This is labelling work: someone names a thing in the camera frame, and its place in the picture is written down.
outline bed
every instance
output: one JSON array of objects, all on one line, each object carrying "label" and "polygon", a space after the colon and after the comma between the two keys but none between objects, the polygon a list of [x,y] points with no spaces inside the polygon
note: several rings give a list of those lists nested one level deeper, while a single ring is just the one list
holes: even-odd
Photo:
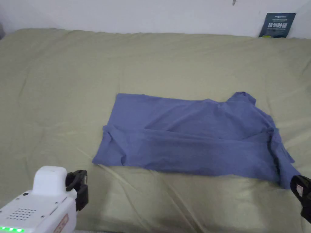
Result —
[{"label": "bed", "polygon": [[310,232],[274,183],[92,163],[117,93],[227,100],[270,114],[311,176],[311,40],[24,29],[0,40],[0,206],[44,165],[88,171],[77,230]]}]

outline sign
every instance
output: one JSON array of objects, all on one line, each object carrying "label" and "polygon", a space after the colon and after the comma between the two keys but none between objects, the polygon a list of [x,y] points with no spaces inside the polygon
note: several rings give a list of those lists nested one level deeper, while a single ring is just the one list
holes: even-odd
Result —
[{"label": "sign", "polygon": [[267,13],[259,37],[285,38],[296,13]]}]

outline folded shirt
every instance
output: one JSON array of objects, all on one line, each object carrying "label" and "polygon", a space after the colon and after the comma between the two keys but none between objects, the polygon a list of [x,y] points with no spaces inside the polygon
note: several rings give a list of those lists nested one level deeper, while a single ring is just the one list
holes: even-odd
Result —
[{"label": "folded shirt", "polygon": [[255,103],[246,92],[226,102],[118,94],[93,163],[234,174],[290,189],[299,172],[273,119]]}]

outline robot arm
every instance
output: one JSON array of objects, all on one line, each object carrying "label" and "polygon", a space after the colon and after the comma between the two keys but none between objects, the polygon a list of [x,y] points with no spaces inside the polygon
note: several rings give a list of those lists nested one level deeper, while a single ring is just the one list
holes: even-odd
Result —
[{"label": "robot arm", "polygon": [[72,233],[88,203],[87,172],[44,166],[28,190],[0,209],[0,233]]}]

